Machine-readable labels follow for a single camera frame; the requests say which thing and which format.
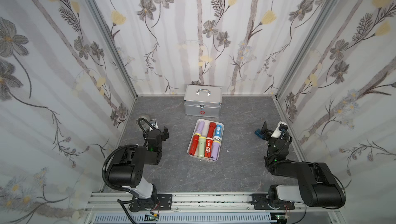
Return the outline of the short red flashlight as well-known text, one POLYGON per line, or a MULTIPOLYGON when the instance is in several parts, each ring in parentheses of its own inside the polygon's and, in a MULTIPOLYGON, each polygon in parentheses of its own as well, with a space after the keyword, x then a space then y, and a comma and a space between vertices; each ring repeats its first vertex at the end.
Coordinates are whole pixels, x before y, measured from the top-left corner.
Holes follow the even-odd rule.
POLYGON ((206 139, 213 140, 213 134, 215 133, 217 124, 215 122, 211 122, 208 126, 208 133, 206 139))

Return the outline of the purple flashlight yellow rim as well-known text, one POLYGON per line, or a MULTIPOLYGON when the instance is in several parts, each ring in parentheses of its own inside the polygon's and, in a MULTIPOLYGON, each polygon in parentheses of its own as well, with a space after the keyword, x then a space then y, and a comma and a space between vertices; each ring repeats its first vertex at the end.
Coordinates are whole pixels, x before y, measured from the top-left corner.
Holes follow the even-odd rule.
POLYGON ((212 161, 216 161, 218 159, 220 146, 221 143, 218 140, 213 141, 211 146, 211 155, 210 155, 210 159, 212 161))

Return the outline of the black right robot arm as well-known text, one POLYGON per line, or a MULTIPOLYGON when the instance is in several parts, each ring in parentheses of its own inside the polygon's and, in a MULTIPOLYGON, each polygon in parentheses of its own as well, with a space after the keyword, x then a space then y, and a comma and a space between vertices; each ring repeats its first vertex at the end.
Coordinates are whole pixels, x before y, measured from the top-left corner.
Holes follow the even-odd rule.
POLYGON ((292 137, 284 122, 279 122, 274 131, 264 122, 255 134, 267 141, 264 157, 267 171, 273 176, 297 180, 297 185, 271 185, 267 195, 269 206, 276 209, 288 203, 303 203, 333 210, 345 205, 343 186, 325 163, 296 162, 287 158, 292 137))

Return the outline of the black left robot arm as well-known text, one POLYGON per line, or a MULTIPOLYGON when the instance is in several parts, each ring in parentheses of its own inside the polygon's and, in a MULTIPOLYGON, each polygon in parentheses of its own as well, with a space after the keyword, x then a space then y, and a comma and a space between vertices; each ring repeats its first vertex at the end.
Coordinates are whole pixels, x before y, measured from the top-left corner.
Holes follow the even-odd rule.
POLYGON ((137 119, 144 144, 124 145, 115 149, 105 159, 102 179, 105 185, 116 191, 133 195, 132 202, 144 207, 155 207, 159 200, 157 189, 143 177, 145 165, 159 164, 163 142, 170 138, 169 130, 162 130, 144 117, 137 119))

